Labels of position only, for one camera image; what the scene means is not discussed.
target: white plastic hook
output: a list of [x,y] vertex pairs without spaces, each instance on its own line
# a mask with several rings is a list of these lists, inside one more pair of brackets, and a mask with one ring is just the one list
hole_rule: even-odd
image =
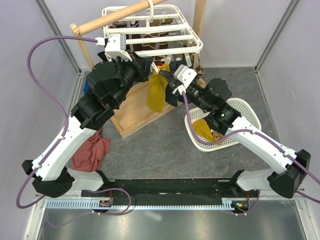
[[152,64],[151,64],[151,68],[150,70],[156,74],[159,73],[159,68],[157,67],[157,65],[155,64],[155,62],[153,61]]
[[152,20],[154,18],[154,2],[153,0],[147,0],[149,2],[150,5],[150,16],[148,17],[148,20]]

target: blue cloth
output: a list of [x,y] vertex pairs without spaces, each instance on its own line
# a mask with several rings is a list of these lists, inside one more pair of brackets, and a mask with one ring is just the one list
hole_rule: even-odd
[[88,89],[89,89],[89,82],[86,79],[85,84],[84,84],[84,88],[83,88],[84,95],[87,95]]

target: hanging sock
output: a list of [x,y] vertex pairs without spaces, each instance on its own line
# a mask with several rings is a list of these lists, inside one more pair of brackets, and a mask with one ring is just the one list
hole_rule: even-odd
[[[159,70],[170,71],[168,64],[158,66]],[[168,81],[160,73],[153,73],[149,77],[149,92],[146,97],[146,105],[154,112],[162,113],[165,107],[166,87]]]

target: wooden post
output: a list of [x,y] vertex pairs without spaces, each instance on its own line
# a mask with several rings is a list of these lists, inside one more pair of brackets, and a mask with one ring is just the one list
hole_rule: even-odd
[[195,0],[192,28],[199,38],[204,25],[206,2],[207,0]]
[[[74,23],[70,25],[73,35],[77,36],[77,37],[82,37],[82,35],[77,31],[77,25],[75,25]],[[94,67],[94,62],[92,61],[92,58],[90,56],[89,50],[87,48],[87,45],[84,41],[78,40],[79,46],[83,52],[83,55],[85,57],[86,62],[89,65],[90,70],[92,70],[92,68]]]

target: wooden tray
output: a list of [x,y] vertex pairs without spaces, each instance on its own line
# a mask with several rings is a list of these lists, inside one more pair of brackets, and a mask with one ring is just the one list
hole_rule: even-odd
[[[206,85],[202,79],[198,81],[198,84],[202,87]],[[126,95],[125,101],[121,103],[120,109],[114,110],[115,114],[111,118],[111,121],[122,138],[128,137],[175,108],[174,106],[165,103],[163,112],[154,112],[150,110],[147,106],[148,91],[148,81],[138,83],[130,89]]]

